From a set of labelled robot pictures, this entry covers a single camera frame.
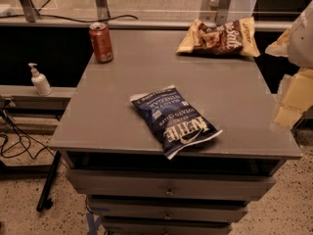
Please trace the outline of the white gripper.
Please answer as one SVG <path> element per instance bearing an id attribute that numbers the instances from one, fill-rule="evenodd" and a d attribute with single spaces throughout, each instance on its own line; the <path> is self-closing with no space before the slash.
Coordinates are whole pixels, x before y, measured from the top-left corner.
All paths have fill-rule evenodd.
<path id="1" fill-rule="evenodd" d="M 276 126 L 292 129 L 313 107 L 313 1 L 265 53 L 289 57 L 291 63 L 301 67 L 296 74 L 283 76 L 272 116 Z"/>

